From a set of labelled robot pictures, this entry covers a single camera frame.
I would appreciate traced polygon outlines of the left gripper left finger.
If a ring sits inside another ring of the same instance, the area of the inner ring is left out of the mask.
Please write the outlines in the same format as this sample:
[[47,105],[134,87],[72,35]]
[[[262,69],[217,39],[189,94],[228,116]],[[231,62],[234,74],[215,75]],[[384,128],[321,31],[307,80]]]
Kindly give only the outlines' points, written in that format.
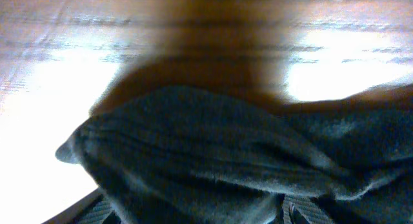
[[121,224],[121,219],[97,189],[43,224]]

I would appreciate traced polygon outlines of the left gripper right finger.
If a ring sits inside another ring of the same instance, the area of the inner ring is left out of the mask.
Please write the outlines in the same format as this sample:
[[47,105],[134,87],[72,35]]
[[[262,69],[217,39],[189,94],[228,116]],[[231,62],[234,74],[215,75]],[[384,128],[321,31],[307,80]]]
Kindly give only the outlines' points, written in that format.
[[284,224],[335,224],[310,198],[285,195],[282,204]]

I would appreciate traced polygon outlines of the dark green t-shirt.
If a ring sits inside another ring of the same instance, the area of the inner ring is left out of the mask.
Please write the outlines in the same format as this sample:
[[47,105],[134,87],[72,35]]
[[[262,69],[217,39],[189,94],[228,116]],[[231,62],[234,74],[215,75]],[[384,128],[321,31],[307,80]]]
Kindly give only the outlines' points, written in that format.
[[412,222],[412,112],[274,116],[165,87],[87,119],[56,158],[126,223],[284,223],[285,195],[336,223]]

